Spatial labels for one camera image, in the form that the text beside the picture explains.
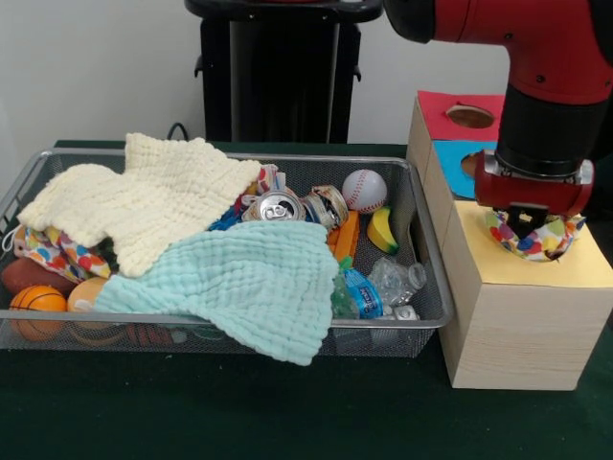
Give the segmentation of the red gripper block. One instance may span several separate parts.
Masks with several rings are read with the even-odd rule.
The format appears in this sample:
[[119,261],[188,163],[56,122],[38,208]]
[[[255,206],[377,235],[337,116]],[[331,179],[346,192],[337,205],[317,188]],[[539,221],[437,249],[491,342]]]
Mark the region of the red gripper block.
[[[518,239],[543,227],[548,214],[578,215],[592,194],[595,169],[589,160],[584,160],[570,177],[551,178],[529,177],[505,169],[491,149],[480,151],[475,158],[476,201],[481,206],[508,211],[508,227]],[[527,212],[525,222],[519,209],[543,212]]]

